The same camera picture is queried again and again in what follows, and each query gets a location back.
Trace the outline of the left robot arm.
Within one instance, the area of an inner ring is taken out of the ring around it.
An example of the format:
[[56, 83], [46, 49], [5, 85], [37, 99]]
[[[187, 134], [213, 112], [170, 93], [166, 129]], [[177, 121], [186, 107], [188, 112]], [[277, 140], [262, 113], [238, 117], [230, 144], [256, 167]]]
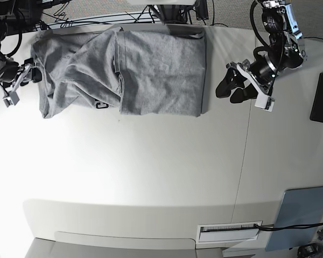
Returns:
[[[255, 20], [255, 7], [262, 7], [262, 22], [269, 34], [266, 42], [259, 34]], [[294, 17], [289, 1], [253, 1], [250, 23], [256, 39], [261, 43], [253, 51], [254, 62], [227, 64], [227, 73], [217, 86], [217, 98], [229, 98], [233, 104], [255, 100], [255, 107], [272, 111], [272, 97], [276, 78], [285, 69], [298, 69], [306, 60], [303, 34]]]

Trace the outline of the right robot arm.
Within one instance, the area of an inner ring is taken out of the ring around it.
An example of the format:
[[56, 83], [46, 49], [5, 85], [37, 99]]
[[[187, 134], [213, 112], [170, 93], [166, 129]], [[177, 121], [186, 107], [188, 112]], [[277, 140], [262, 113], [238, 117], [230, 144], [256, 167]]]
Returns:
[[[3, 102], [7, 107], [15, 106], [19, 102], [17, 89], [20, 86], [42, 80], [40, 67], [33, 58], [26, 59], [22, 65], [12, 58], [21, 46], [24, 22], [19, 1], [0, 1], [0, 87], [4, 94]], [[1, 51], [1, 42], [6, 38], [9, 27], [18, 32], [18, 41], [10, 53], [4, 54]]]

